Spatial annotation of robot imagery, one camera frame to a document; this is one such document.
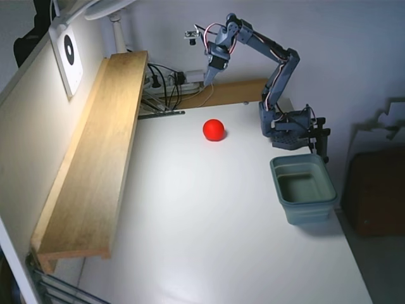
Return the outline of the blue-grey gripper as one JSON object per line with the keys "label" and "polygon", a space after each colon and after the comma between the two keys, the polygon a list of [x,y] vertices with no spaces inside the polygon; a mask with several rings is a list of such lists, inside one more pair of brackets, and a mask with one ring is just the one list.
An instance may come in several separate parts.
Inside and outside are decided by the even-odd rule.
{"label": "blue-grey gripper", "polygon": [[213,83],[216,75],[227,68],[230,54],[226,47],[209,42],[207,55],[208,65],[204,73],[204,85],[209,86]]}

